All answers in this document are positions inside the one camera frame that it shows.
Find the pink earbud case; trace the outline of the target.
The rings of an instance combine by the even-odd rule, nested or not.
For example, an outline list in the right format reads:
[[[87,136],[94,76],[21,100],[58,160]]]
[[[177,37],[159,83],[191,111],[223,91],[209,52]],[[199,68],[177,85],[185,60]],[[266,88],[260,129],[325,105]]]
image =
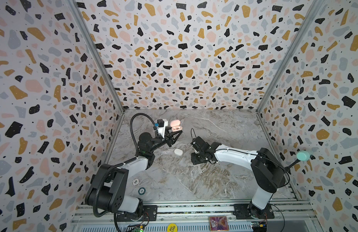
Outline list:
[[[181,131],[182,130],[181,121],[180,120],[171,121],[170,128],[173,132]]]

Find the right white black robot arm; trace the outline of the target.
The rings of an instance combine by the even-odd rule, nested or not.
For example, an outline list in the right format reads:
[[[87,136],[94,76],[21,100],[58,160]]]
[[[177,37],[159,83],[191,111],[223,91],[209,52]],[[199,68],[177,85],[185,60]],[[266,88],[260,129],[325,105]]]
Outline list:
[[[228,162],[252,171],[258,188],[250,202],[250,209],[265,210],[277,190],[285,185],[286,170],[266,148],[242,150],[214,142],[209,144],[201,137],[192,140],[195,152],[191,154],[194,165]]]

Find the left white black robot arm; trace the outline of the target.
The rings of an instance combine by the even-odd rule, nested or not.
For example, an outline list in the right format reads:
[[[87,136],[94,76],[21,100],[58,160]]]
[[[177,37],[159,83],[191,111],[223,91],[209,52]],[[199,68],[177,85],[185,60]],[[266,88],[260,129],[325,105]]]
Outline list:
[[[85,197],[85,204],[93,208],[94,216],[99,218],[107,213],[121,213],[139,219],[143,215],[143,202],[126,194],[128,179],[150,168],[155,159],[154,151],[164,145],[171,147],[181,134],[181,130],[165,130],[164,136],[153,138],[144,132],[139,136],[135,157],[115,165],[101,165]]]

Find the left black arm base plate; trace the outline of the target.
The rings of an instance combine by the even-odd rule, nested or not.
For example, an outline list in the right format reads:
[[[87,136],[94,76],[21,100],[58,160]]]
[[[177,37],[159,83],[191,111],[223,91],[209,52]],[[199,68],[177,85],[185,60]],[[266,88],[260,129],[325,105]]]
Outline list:
[[[142,222],[142,221],[156,221],[157,219],[156,205],[142,206],[137,209],[135,213],[123,212],[117,215],[118,222]]]

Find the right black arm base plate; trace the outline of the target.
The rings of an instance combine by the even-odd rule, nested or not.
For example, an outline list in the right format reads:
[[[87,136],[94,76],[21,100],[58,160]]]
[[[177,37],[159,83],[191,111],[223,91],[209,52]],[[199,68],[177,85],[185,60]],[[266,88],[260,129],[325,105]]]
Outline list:
[[[274,219],[270,204],[266,205],[266,208],[261,210],[254,206],[252,203],[249,204],[234,204],[233,215],[236,219]]]

